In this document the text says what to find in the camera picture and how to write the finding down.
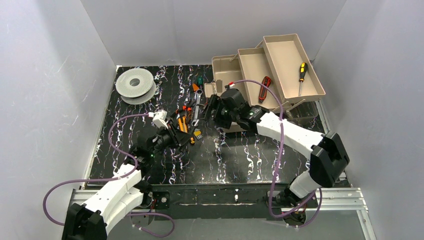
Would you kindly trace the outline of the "red and black utility knife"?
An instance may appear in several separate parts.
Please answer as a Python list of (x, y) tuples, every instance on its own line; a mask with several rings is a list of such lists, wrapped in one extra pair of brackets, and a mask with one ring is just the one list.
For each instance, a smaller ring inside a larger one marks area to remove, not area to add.
[(268, 76), (265, 76), (263, 78), (261, 84), (262, 84), (262, 86), (260, 87), (259, 95), (258, 95), (258, 102), (260, 104), (262, 104), (265, 101), (265, 99), (267, 98), (268, 88), (272, 84), (272, 79)]

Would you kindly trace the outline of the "beige translucent plastic toolbox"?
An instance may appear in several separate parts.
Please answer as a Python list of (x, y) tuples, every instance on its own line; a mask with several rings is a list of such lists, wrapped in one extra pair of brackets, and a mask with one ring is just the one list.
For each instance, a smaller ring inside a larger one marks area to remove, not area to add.
[(213, 80), (203, 87), (207, 98), (220, 96), (234, 83), (251, 106), (296, 119), (292, 109), (326, 95), (296, 33), (266, 35), (256, 47), (214, 56), (211, 63)]

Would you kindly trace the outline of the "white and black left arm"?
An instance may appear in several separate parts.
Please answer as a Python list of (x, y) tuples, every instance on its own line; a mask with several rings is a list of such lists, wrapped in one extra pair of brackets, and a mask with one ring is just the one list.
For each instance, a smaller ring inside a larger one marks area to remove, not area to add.
[(185, 149), (192, 135), (169, 122), (145, 142), (134, 144), (113, 180), (83, 203), (68, 208), (61, 238), (106, 240), (117, 223), (142, 205), (145, 194), (151, 192), (143, 176), (151, 169), (155, 156), (166, 148)]

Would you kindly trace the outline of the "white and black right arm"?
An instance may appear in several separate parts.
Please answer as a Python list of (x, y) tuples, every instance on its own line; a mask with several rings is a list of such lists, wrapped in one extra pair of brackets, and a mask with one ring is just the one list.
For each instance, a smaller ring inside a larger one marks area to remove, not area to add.
[(243, 130), (277, 140), (309, 160), (309, 168), (295, 177), (277, 196), (270, 190), (268, 205), (280, 202), (297, 208), (306, 203), (319, 188), (332, 188), (350, 163), (341, 137), (302, 128), (260, 105), (249, 105), (242, 93), (230, 88), (207, 101), (204, 116), (218, 127), (228, 129), (238, 124)]

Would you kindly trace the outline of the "yellow utility knife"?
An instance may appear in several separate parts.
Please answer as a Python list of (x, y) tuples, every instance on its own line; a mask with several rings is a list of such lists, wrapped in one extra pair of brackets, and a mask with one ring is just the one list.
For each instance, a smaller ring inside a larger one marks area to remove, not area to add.
[(185, 115), (179, 116), (177, 118), (178, 128), (183, 133), (188, 133), (188, 124), (186, 119), (187, 117)]

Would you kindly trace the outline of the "yellow black long screwdriver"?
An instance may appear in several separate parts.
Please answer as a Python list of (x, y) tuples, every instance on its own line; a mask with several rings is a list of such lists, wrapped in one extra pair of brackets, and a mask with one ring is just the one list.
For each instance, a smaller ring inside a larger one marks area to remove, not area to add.
[(305, 81), (305, 76), (308, 69), (309, 69), (308, 64), (306, 62), (302, 62), (299, 67), (299, 90), (298, 90), (299, 97), (302, 95), (303, 82)]

